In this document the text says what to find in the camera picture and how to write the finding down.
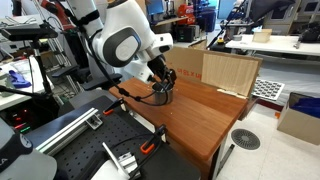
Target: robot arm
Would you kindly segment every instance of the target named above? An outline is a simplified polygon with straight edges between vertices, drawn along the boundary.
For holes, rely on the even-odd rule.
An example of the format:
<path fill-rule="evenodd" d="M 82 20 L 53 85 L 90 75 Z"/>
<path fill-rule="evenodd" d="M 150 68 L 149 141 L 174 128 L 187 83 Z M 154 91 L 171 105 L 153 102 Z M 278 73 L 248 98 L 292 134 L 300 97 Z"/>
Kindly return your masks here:
<path fill-rule="evenodd" d="M 77 19 L 84 19 L 96 11 L 92 1 L 69 0 L 69 4 Z M 94 52 L 91 53 L 113 67 L 124 67 L 128 73 L 145 83 L 157 72 L 148 67 L 148 62 L 163 61 L 161 55 L 173 46 L 170 34 L 155 35 L 151 31 L 135 0 L 109 3 L 104 27 L 100 18 L 92 19 L 83 27 L 86 35 L 92 39 L 89 43 L 92 43 Z"/>

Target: computer screen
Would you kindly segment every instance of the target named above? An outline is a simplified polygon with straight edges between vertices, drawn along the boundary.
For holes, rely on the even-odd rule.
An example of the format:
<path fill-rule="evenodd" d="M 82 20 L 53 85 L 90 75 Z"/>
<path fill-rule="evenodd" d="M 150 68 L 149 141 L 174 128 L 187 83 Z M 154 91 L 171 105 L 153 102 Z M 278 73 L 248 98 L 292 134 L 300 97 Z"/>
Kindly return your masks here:
<path fill-rule="evenodd" d="M 149 0 L 147 11 L 149 15 L 161 14 L 164 12 L 162 0 Z"/>

